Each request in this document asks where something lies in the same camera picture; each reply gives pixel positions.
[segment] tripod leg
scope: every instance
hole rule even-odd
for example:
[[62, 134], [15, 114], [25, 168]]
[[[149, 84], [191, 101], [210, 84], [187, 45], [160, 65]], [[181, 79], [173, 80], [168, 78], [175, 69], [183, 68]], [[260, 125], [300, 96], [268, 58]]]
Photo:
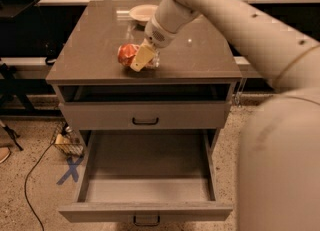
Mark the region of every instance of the tripod leg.
[[19, 145], [19, 143], [16, 140], [16, 138], [19, 138], [20, 135], [18, 135], [14, 130], [10, 129], [1, 120], [0, 120], [0, 126], [8, 133], [9, 137], [13, 140], [14, 144], [19, 148], [19, 150], [22, 151], [23, 148]]

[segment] yellow object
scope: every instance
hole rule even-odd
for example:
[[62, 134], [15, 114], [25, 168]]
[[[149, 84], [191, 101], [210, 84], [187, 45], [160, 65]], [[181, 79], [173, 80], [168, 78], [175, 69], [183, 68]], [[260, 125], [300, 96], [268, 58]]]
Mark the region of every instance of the yellow object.
[[61, 134], [57, 135], [56, 141], [55, 141], [56, 145], [59, 144], [71, 144], [71, 141], [68, 138], [63, 137]]
[[154, 56], [156, 55], [156, 51], [153, 48], [152, 45], [150, 45], [149, 43], [147, 43], [146, 41], [144, 41], [135, 58], [133, 59], [130, 67], [136, 71], [139, 72], [142, 68], [145, 67], [145, 65], [154, 58]]
[[7, 147], [0, 148], [0, 163], [3, 163], [10, 155], [10, 150]]

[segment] workbench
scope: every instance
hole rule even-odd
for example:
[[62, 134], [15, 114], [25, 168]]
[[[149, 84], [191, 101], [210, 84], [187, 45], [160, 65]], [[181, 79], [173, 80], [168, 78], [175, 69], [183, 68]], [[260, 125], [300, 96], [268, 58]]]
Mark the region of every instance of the workbench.
[[129, 10], [155, 0], [91, 2], [46, 80], [87, 146], [71, 222], [225, 220], [212, 153], [241, 73], [224, 37], [203, 17], [137, 73], [118, 63], [143, 27]]

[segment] drawer handle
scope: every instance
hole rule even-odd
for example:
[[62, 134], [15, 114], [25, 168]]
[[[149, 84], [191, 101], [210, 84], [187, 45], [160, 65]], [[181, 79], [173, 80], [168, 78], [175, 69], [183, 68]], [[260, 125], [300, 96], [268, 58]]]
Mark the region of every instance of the drawer handle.
[[132, 118], [132, 123], [134, 125], [156, 125], [159, 122], [159, 118], [155, 118], [154, 120], [138, 120], [136, 118]]
[[137, 222], [137, 217], [133, 216], [133, 224], [135, 224], [137, 227], [156, 227], [160, 224], [160, 216], [158, 216], [157, 222], [154, 223], [139, 223]]

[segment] blue tape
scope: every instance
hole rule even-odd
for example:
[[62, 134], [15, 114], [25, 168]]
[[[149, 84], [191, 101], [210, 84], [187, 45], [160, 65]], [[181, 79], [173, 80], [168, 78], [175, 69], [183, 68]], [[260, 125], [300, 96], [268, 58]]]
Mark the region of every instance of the blue tape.
[[78, 182], [79, 174], [77, 172], [78, 165], [83, 161], [83, 157], [79, 157], [75, 162], [73, 162], [72, 157], [67, 159], [69, 170], [59, 179], [57, 185], [62, 185], [69, 176], [72, 176], [74, 182]]

